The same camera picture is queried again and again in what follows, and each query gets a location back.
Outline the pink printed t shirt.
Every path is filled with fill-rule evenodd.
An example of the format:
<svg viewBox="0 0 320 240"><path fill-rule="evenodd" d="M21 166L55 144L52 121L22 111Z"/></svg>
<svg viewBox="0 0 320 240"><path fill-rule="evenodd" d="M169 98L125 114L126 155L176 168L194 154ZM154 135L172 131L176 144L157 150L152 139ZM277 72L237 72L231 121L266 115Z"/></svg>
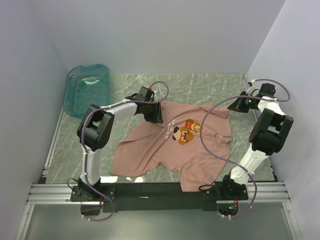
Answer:
<svg viewBox="0 0 320 240"><path fill-rule="evenodd" d="M115 150L111 174L139 177L164 165L179 173L182 191L213 185L231 153L232 129L226 107L161 104L163 123L142 121Z"/></svg>

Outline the teal plastic bin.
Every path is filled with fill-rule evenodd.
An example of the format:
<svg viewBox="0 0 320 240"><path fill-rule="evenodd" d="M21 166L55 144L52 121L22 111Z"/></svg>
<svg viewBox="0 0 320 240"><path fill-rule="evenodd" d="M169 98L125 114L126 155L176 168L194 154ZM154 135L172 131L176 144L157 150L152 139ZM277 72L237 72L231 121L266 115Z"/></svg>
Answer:
<svg viewBox="0 0 320 240"><path fill-rule="evenodd" d="M67 75L63 99L64 111L83 118L90 105L110 104L110 70L103 64L81 65Z"/></svg>

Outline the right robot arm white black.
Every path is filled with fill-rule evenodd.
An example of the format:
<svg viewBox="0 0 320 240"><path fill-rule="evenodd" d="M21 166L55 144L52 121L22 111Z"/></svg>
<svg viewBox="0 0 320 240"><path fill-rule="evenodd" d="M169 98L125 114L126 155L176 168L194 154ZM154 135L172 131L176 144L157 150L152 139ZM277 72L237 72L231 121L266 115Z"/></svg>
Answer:
<svg viewBox="0 0 320 240"><path fill-rule="evenodd" d="M223 177L219 186L219 193L226 200L245 194L250 178L248 175L253 175L265 159L283 148L294 123L294 118L281 110L273 84L263 83L257 87L256 80L252 80L248 85L249 89L242 91L228 109L238 113L259 110L260 116L250 133L247 152L239 165Z"/></svg>

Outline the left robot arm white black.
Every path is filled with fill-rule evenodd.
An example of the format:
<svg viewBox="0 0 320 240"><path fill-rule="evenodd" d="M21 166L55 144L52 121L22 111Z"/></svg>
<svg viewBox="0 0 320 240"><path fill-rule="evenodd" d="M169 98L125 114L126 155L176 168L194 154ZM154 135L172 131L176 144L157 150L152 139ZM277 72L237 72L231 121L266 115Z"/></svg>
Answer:
<svg viewBox="0 0 320 240"><path fill-rule="evenodd" d="M108 143L113 124L123 118L142 114L146 122L163 123L161 102L155 101L151 87L141 87L138 93L124 100L108 105L90 105L83 117L77 136L81 144L83 158L82 171L77 184L82 195L88 201L96 200L100 195L100 159L101 149Z"/></svg>

